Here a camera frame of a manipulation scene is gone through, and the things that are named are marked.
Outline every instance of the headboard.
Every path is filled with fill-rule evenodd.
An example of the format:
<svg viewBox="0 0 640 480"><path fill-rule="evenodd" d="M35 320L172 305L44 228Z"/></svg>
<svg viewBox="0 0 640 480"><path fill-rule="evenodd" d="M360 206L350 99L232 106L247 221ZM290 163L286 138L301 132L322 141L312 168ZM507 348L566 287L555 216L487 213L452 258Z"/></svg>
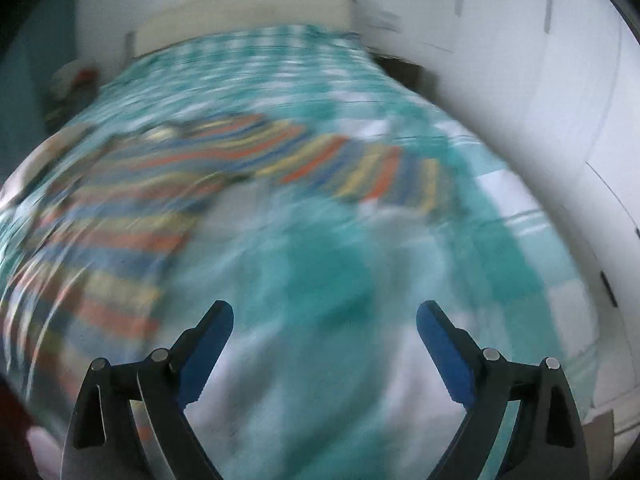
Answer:
<svg viewBox="0 0 640 480"><path fill-rule="evenodd" d="M147 20L136 31L135 57L216 32L289 23L354 30L354 0L193 0Z"/></svg>

